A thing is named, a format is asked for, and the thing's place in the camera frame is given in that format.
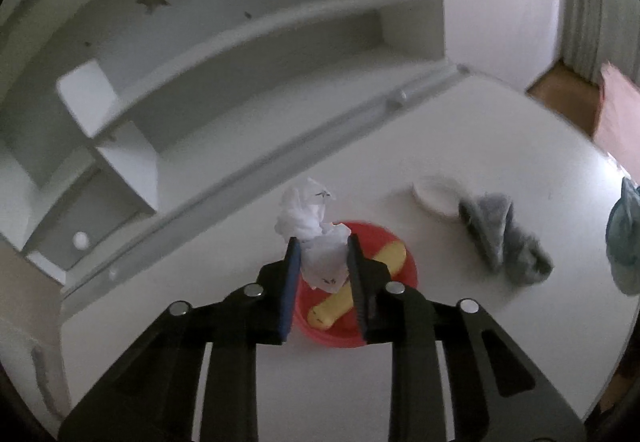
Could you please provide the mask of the grey fuzzy sock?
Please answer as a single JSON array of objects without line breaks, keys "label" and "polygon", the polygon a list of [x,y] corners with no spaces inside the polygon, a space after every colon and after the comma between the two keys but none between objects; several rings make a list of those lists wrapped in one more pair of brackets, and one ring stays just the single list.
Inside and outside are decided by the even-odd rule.
[{"label": "grey fuzzy sock", "polygon": [[540,284],[550,277],[553,262],[532,233],[514,218],[508,195],[490,193],[460,199],[459,217],[480,258],[492,273],[504,273],[513,285]]}]

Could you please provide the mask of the blue mask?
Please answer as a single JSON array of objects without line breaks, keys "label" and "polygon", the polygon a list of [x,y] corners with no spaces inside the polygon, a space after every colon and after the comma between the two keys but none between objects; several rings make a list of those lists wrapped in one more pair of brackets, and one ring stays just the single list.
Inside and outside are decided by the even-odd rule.
[{"label": "blue mask", "polygon": [[608,216],[606,257],[614,283],[627,296],[639,294],[639,187],[622,180],[620,198]]}]

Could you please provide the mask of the white tissue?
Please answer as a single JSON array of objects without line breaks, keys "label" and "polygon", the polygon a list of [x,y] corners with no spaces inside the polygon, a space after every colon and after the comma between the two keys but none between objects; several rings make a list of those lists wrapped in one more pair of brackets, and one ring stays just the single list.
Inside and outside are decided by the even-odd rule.
[{"label": "white tissue", "polygon": [[302,252],[300,274],[312,289],[336,294],[348,277],[347,225],[326,220],[332,193],[320,182],[307,178],[282,195],[274,229],[286,241],[295,237]]}]

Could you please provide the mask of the red plastic bowl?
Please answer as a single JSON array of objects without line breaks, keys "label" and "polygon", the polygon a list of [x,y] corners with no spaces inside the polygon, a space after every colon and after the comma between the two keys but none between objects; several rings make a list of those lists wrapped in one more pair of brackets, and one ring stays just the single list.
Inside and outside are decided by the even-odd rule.
[{"label": "red plastic bowl", "polygon": [[[386,264],[393,281],[416,287],[418,271],[410,251],[394,233],[372,223],[347,221],[358,236],[363,254]],[[335,293],[312,289],[304,280],[298,284],[294,324],[317,344],[329,348],[357,348],[364,345],[357,313],[352,303],[352,288],[346,283]]]}]

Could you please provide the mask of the white round drawer knob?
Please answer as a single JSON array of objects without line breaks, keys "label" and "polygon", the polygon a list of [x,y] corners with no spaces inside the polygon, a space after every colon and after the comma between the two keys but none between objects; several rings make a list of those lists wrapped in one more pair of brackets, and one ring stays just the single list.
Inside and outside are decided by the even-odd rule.
[{"label": "white round drawer knob", "polygon": [[90,246],[90,239],[84,231],[78,231],[73,235],[73,245],[80,251],[85,251]]}]

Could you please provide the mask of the white round lid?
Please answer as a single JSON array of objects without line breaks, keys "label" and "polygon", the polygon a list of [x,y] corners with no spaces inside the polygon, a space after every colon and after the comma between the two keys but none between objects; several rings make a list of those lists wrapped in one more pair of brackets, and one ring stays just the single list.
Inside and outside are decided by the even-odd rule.
[{"label": "white round lid", "polygon": [[469,195],[459,181],[442,175],[416,178],[411,191],[422,209],[442,220],[457,220],[460,201]]}]

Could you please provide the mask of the pink bed cover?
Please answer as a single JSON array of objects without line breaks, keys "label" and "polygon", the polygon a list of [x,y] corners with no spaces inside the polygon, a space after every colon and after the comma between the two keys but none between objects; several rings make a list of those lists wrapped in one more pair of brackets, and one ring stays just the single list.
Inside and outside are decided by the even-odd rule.
[{"label": "pink bed cover", "polygon": [[593,142],[639,181],[639,87],[612,63],[601,68],[600,108]]}]

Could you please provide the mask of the white shelf unit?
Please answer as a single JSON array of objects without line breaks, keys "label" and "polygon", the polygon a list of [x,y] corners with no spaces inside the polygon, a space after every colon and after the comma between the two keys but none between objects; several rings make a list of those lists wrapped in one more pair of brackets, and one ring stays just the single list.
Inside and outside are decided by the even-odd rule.
[{"label": "white shelf unit", "polygon": [[1,233],[66,317],[461,76],[442,0],[168,2],[2,2]]}]

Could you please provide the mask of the grey curtain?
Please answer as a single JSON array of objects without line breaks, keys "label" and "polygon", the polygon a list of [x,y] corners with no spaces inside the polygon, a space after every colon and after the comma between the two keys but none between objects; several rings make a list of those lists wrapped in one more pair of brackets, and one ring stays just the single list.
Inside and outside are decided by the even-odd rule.
[{"label": "grey curtain", "polygon": [[639,0],[565,0],[561,58],[590,82],[612,63],[639,81]]}]

